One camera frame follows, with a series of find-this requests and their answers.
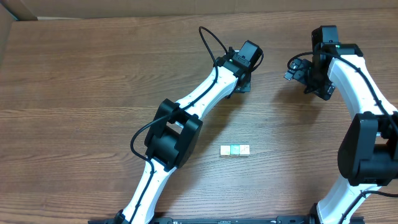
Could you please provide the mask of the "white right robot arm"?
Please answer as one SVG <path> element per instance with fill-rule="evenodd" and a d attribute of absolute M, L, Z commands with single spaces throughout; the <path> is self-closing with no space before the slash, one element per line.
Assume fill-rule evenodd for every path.
<path fill-rule="evenodd" d="M 292 57 L 284 75 L 305 85 L 305 93 L 329 100 L 338 90 L 351 124 L 338 150 L 339 176 L 327 195 L 314 203 L 303 223 L 364 223 L 355 211 L 370 195 L 396 198 L 380 189 L 397 178 L 397 108 L 370 76 L 363 52 L 343 44 L 336 26 L 312 31 L 311 60 Z"/>

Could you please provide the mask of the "yellow block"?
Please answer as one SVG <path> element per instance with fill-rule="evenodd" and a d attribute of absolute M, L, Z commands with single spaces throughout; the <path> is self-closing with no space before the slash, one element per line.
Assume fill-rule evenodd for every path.
<path fill-rule="evenodd" d="M 228 157 L 231 155 L 231 146 L 230 145 L 222 145 L 220 146 L 220 156 Z"/>

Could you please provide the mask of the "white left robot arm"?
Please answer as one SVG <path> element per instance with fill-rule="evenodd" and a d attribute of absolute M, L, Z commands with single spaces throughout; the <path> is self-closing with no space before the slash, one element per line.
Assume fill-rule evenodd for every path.
<path fill-rule="evenodd" d="M 229 49 L 217 58 L 208 77 L 187 96 L 161 102 L 153 122 L 145 126 L 148 133 L 142 177 L 129 204 L 115 216 L 115 223 L 152 220 L 168 179 L 192 154 L 203 118 L 223 98 L 250 90 L 251 74 L 263 56 L 261 48 L 247 40 L 240 50 Z"/>

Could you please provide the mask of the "green faced block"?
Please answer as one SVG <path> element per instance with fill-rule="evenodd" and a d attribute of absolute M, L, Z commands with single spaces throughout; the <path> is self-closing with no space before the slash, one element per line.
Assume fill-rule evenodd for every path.
<path fill-rule="evenodd" d="M 230 154 L 230 156 L 239 156 L 240 155 L 240 145 L 239 144 L 230 145 L 229 154 Z"/>

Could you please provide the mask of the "wooden block with red drawing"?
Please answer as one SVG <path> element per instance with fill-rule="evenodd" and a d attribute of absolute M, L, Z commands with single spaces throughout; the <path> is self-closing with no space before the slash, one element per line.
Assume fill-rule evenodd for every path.
<path fill-rule="evenodd" d="M 250 146 L 241 144 L 239 146 L 239 155 L 240 156 L 249 156 L 250 155 Z"/>

